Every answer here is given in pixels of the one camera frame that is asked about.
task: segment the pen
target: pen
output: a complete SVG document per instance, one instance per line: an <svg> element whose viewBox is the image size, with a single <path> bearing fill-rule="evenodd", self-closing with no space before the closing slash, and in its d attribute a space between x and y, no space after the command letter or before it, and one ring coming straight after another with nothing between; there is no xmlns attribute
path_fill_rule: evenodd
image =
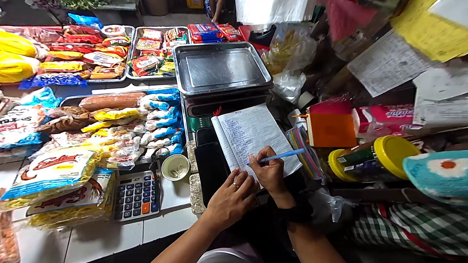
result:
<svg viewBox="0 0 468 263"><path fill-rule="evenodd" d="M275 155L275 156L263 158L260 161L258 161L258 163L266 162L266 161L270 161L270 160L274 160L274 159L279 159L279 158L283 158L283 157L293 156L293 155L300 154L300 153L305 153L305 152L306 152L306 150L304 148L301 148L301 149L285 152L285 153L282 153L282 154L278 154L278 155Z"/></svg>

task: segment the checkered cloth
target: checkered cloth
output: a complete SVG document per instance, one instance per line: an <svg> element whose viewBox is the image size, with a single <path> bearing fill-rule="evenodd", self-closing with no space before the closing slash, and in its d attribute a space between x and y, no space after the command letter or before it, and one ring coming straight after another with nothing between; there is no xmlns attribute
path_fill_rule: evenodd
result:
<svg viewBox="0 0 468 263"><path fill-rule="evenodd" d="M468 256L468 209L433 204L360 206L348 230L358 244L407 248L432 256Z"/></svg>

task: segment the red noodle brand logo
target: red noodle brand logo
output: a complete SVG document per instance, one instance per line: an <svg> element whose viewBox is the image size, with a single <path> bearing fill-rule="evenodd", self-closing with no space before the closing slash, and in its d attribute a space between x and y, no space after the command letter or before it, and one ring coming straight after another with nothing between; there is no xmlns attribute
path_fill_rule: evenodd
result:
<svg viewBox="0 0 468 263"><path fill-rule="evenodd" d="M63 162L66 162L66 161L74 161L74 162L78 162L76 160L76 157L77 156L80 156L82 154L76 154L76 155L62 155L60 157L50 157L50 158L47 158L43 161L40 161L36 167L33 168L33 170L39 170L39 169L42 169L42 168L46 168L46 167L50 167L52 165L56 165L56 164L59 164L59 163L63 163Z"/></svg>

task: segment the metal tray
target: metal tray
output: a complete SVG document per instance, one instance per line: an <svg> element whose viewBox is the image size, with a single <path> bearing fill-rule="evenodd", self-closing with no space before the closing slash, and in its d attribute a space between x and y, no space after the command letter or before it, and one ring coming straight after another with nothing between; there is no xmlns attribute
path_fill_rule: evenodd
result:
<svg viewBox="0 0 468 263"><path fill-rule="evenodd" d="M124 26L125 32L130 37L130 46L128 47L127 58L125 59L125 71L120 79L110 79L110 80L87 80L88 83L115 83L124 81L127 78L127 73L130 71L130 66L126 63L129 58L130 50L133 48L133 38L135 37L135 28L132 26Z"/></svg>
<svg viewBox="0 0 468 263"><path fill-rule="evenodd" d="M143 90L133 90L130 92L114 92L114 93L109 93L109 94L121 94L121 93L133 93L133 92L143 92L146 93L148 90L143 89ZM78 95L78 96L70 96L66 97L61 103L60 107L62 106L76 106L78 107L78 104L81 102L82 99L86 97L94 97L94 96L100 96L100 95L109 95L109 94L96 94L96 95ZM187 125L187 113L186 113L186 108L185 108L185 102L183 101L183 98L181 96L180 98L180 103L181 103L181 109L182 109L182 121L183 121L183 127L184 127L184 137L185 137L185 144L184 144L184 150L185 153L187 152L187 144L189 142L189 130L188 130L188 125Z"/></svg>
<svg viewBox="0 0 468 263"><path fill-rule="evenodd" d="M180 45L173 54L177 84L186 96L273 87L273 78L249 42Z"/></svg>
<svg viewBox="0 0 468 263"><path fill-rule="evenodd" d="M131 54L132 58L133 57L139 57L140 56L140 51L137 50L135 47L137 45L137 41L143 36L143 29L156 29L161 31L162 33L166 33L166 31L169 31L173 28L178 28L182 31L187 32L187 40L189 41L189 44L192 43L192 35L190 34L190 30L188 27L183 27L183 26L174 26L174 27L138 27L135 30L135 36L132 41L132 48L129 50L129 54ZM154 80L154 79L165 79L165 80L175 80L176 77L164 77L164 76L141 76L141 77L134 77L130 74L130 70L126 71L125 73L129 79L132 80Z"/></svg>

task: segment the yellow lid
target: yellow lid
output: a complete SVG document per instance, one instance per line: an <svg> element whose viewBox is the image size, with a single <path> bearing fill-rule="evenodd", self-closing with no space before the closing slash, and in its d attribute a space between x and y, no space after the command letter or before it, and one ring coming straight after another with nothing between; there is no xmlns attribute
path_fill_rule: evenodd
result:
<svg viewBox="0 0 468 263"><path fill-rule="evenodd" d="M342 151L344 151L344 149L338 149L338 150L331 152L328 155L328 164L330 165L330 168L333 171L333 173L335 173L335 175L337 175L341 180L349 181L349 182L357 182L358 180L356 178L344 172L343 164L338 162L337 158Z"/></svg>
<svg viewBox="0 0 468 263"><path fill-rule="evenodd" d="M408 180L408 176L403 170L403 159L421 153L412 143L395 135L377 138L374 151L380 163L390 173L404 180Z"/></svg>

